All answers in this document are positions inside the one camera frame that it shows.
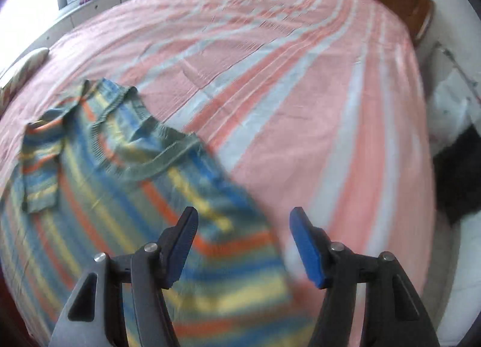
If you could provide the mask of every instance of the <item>ribbed neckline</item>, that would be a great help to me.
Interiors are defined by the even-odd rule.
[[[98,83],[98,89],[99,93],[102,93],[102,89],[110,93],[114,90],[117,92],[117,95],[112,99],[107,108],[105,108],[98,119],[91,125],[88,135],[88,148],[99,167],[102,167],[107,174],[125,181],[145,180],[166,170],[189,150],[201,145],[199,138],[194,133],[184,134],[178,132],[155,119],[140,99],[137,88],[125,88],[112,81],[103,79]],[[151,134],[162,138],[167,144],[167,147],[152,160],[146,163],[139,163],[135,165],[135,167],[122,167],[110,160],[105,155],[99,143],[100,126],[107,120],[107,117],[123,103],[127,95],[129,95],[129,99],[134,107],[134,114],[139,121],[151,118],[150,120],[155,123],[152,127]]]

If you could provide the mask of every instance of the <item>blue gripper pad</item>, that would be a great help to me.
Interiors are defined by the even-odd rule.
[[[167,275],[165,276],[165,281],[169,287],[179,280],[187,255],[191,250],[195,234],[197,233],[199,216],[194,208],[190,209],[192,209],[190,215],[184,226],[182,226],[181,231],[179,232],[179,238],[174,244],[169,256],[169,266],[167,269]]]
[[[294,208],[290,212],[290,232],[293,235],[299,255],[301,255],[307,277],[320,289],[325,280],[325,275],[322,270],[321,253],[314,244],[308,227],[305,226],[302,220],[301,213],[304,214],[302,208]]]

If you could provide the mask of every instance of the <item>pink bedspread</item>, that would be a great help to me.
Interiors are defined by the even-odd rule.
[[[434,227],[422,86],[406,27],[377,1],[132,0],[102,13],[52,46],[1,119],[0,190],[25,124],[101,77],[205,141],[272,222],[313,312],[322,295],[290,236],[294,206],[353,251],[392,251],[422,289]]]

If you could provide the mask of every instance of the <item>striped sweater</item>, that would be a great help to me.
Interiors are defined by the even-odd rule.
[[[259,208],[195,134],[164,126],[135,87],[105,79],[74,87],[27,125],[0,201],[2,269],[30,333],[47,344],[95,253],[135,252],[188,205],[199,230],[180,280],[164,292],[181,345],[306,345],[312,322],[296,308]]]

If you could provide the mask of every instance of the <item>striped pillow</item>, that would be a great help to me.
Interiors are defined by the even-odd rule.
[[[22,57],[12,65],[0,78],[0,117],[8,107],[15,94],[45,62],[49,49],[42,47]]]

